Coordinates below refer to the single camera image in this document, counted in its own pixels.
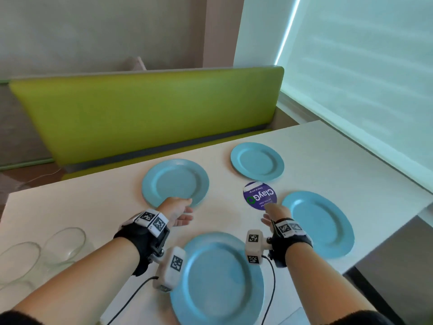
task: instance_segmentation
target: hand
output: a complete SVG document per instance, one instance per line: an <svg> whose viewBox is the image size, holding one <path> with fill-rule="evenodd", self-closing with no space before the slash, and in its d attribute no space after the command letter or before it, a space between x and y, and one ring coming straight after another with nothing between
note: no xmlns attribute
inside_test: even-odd
<svg viewBox="0 0 433 325"><path fill-rule="evenodd" d="M275 203L265 204L265 210L266 213L263 215L261 221L270 228L271 232L274 230L271 220L276 222L280 219L292 217L287 207Z"/></svg>
<svg viewBox="0 0 433 325"><path fill-rule="evenodd" d="M157 207L156 211L161 212L168 219L167 227L186 226L193 219L193 216L185 213L192 213L192 198L184 199L179 197L168 197Z"/></svg>

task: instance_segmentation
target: light strip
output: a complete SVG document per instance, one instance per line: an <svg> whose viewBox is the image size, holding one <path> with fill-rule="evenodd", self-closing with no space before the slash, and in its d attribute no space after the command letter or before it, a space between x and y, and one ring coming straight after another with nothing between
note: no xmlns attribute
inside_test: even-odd
<svg viewBox="0 0 433 325"><path fill-rule="evenodd" d="M287 37L289 36L290 29L292 28L293 21L295 19L296 11L298 9L300 0L295 1L295 6L293 7L292 14L290 15L289 24L287 25L286 32L284 33L283 42L281 43L280 49L278 51L277 58L275 59L274 65L278 64L278 60L280 59L281 53L283 52L284 45L286 44Z"/></svg>

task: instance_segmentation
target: cord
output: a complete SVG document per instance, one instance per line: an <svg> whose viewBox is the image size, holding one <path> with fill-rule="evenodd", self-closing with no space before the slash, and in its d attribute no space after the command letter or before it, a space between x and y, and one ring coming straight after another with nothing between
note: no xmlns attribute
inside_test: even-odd
<svg viewBox="0 0 433 325"><path fill-rule="evenodd" d="M59 172L61 169L62 169L62 168L58 169L56 172L53 172L53 173L50 173L50 174L43 174L43 175L40 175L39 177L36 177L36 178L34 178L34 179L32 179L32 180L29 180L29 181L27 181L27 182L23 182L22 184L19 184L19 185L16 187L16 190L19 191L19 190L21 189L22 186L27 185L28 183L30 183L30 182L32 182L32 181L35 181L36 179L39 179L39 178L42 178L42 177L46 177L47 175L53 175L53 174L56 174L56 173Z"/></svg>
<svg viewBox="0 0 433 325"><path fill-rule="evenodd" d="M113 322L113 320L115 320L116 319L116 317L126 308L126 306L128 305L128 303L130 303L131 302L131 300L133 299L133 297L137 294L137 292L143 287L143 285L144 284L146 284L149 280L151 280L151 279L158 279L159 277L158 276L153 276L153 277L150 277L150 278L148 278L148 279L146 279L145 281L144 281L144 283L143 284L141 284L139 287L138 287L138 289L134 292L134 294L133 295L131 295L131 297L129 298L129 300L125 303L125 305L122 307L122 309L121 310L119 310L119 312L113 317L113 318L111 318L111 321L109 321L108 322L108 324L107 325L110 325L112 322Z"/></svg>
<svg viewBox="0 0 433 325"><path fill-rule="evenodd" d="M274 298L274 293L275 293L275 271L274 271L274 266L272 265L272 262L269 260L269 258L265 257L264 255L262 255L262 257L269 261L269 264L271 265L271 268L272 268L272 273L274 274L274 288L272 289L271 300L269 301L268 308L266 309L265 316L263 317L263 320L262 320L262 325L263 325L264 322L265 322L266 316L268 315L269 308L271 307L272 299Z"/></svg>

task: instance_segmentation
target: black cable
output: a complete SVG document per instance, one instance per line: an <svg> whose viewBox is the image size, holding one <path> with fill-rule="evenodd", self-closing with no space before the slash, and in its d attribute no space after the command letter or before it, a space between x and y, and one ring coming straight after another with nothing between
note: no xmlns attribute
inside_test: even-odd
<svg viewBox="0 0 433 325"><path fill-rule="evenodd" d="M269 261L269 264L271 265L271 268L272 268L272 273L274 274L274 288L272 289L271 300L269 301L268 308L266 309L265 316L263 317L263 320L262 320L262 325L263 325L264 322L265 322L265 319L266 319L266 315L268 315L269 308L271 307L272 299L274 298L274 293L275 293L275 282L276 282L276 281L275 281L275 271L274 271L274 266L272 265L272 262L269 260L268 257L265 257L264 255L262 255L262 257L265 258L265 259L267 259L267 260Z"/></svg>
<svg viewBox="0 0 433 325"><path fill-rule="evenodd" d="M116 319L116 317L126 308L126 306L128 305L128 303L130 303L131 302L131 300L133 299L133 297L137 294L137 292L143 287L143 285L144 284L146 284L149 280L151 280L151 279L158 279L159 277L158 276L153 276L153 277L150 277L150 278L148 278L148 279L146 279L145 281L144 281L144 283L143 284L141 284L139 287L138 287L138 289L134 292L134 294L133 295L131 295L131 297L129 298L129 300L125 303L125 305L122 307L122 309L121 310L119 310L119 312L113 317L113 318L111 318L111 321L109 321L108 322L108 324L107 325L110 325L112 322L113 322L113 320L115 320Z"/></svg>

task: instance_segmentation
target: green bench backrest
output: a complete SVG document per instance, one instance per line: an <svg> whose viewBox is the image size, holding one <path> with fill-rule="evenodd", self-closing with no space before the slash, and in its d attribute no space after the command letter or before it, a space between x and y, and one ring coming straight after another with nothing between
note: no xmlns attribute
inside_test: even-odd
<svg viewBox="0 0 433 325"><path fill-rule="evenodd" d="M282 67L12 80L59 165L269 123Z"/></svg>

